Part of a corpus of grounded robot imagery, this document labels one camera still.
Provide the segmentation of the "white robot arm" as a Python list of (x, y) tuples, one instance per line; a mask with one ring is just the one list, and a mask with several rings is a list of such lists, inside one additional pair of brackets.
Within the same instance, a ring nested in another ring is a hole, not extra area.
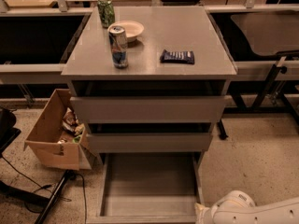
[(257, 206), (248, 194), (233, 190), (211, 207), (194, 205), (195, 224), (299, 224), (299, 198)]

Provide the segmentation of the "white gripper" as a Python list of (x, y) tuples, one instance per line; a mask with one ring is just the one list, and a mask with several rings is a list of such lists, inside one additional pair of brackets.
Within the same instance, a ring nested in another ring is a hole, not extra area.
[(213, 205), (212, 207), (205, 207), (200, 203), (196, 203), (194, 208), (196, 213), (195, 224), (214, 224), (213, 217), (218, 209), (216, 205)]

